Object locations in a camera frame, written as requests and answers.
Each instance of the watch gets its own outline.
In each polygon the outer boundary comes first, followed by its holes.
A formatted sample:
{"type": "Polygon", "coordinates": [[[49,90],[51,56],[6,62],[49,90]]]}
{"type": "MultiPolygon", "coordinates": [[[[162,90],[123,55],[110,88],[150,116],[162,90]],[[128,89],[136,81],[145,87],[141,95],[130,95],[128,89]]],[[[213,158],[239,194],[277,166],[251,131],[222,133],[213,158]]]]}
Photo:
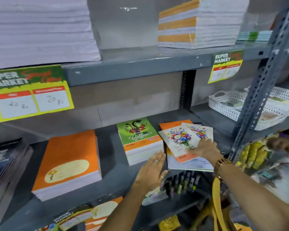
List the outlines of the watch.
{"type": "Polygon", "coordinates": [[[214,176],[221,179],[221,177],[219,176],[218,172],[219,172],[219,168],[222,164],[232,164],[232,162],[228,159],[225,159],[225,158],[222,158],[222,159],[219,159],[216,164],[215,164],[215,167],[214,167],[214,176]]]}

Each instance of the yellow price tag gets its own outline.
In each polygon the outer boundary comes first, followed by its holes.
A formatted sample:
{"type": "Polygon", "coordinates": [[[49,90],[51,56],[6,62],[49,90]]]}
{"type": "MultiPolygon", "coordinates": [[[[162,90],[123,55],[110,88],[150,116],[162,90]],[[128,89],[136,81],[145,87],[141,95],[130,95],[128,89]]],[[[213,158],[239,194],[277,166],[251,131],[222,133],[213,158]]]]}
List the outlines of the yellow price tag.
{"type": "Polygon", "coordinates": [[[242,65],[243,55],[243,50],[213,54],[213,66],[208,83],[233,77],[242,65]]]}
{"type": "Polygon", "coordinates": [[[0,70],[0,122],[73,108],[60,65],[0,70]]]}

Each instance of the orange and white striped stack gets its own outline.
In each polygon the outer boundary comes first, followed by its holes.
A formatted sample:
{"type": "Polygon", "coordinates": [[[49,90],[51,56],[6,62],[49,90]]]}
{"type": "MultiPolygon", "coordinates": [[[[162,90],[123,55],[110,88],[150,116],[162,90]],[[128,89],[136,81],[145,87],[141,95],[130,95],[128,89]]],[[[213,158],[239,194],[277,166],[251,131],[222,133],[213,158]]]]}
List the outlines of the orange and white striped stack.
{"type": "Polygon", "coordinates": [[[160,13],[158,46],[199,49],[234,45],[249,0],[191,0],[160,13]]]}

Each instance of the hand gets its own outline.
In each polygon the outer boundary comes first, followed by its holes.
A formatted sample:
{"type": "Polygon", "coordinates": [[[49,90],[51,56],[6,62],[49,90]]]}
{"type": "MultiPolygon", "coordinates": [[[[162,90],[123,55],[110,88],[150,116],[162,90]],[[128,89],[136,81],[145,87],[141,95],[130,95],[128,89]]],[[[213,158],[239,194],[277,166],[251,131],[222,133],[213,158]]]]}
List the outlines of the hand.
{"type": "Polygon", "coordinates": [[[203,157],[207,159],[213,166],[215,166],[216,162],[223,158],[216,145],[216,142],[212,142],[210,139],[203,138],[199,141],[196,148],[189,150],[189,153],[203,157]]]}
{"type": "Polygon", "coordinates": [[[145,194],[160,186],[168,172],[165,170],[161,174],[165,158],[166,155],[162,151],[151,156],[139,170],[133,186],[139,187],[145,194]]]}
{"type": "Polygon", "coordinates": [[[272,150],[289,152],[289,139],[286,138],[271,138],[267,141],[267,146],[272,150]]]}

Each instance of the forearm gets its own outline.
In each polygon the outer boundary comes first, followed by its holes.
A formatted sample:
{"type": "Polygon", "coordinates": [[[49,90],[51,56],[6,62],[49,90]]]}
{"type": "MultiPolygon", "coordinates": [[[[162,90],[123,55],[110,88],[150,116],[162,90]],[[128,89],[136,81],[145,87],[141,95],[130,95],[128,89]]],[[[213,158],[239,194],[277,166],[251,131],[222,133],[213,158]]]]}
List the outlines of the forearm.
{"type": "Polygon", "coordinates": [[[140,185],[133,184],[99,231],[130,231],[145,195],[140,185]]]}
{"type": "MultiPolygon", "coordinates": [[[[215,166],[218,158],[221,155],[208,160],[215,166]]],[[[219,175],[257,230],[289,230],[288,204],[232,164],[221,165],[219,175]]]]}

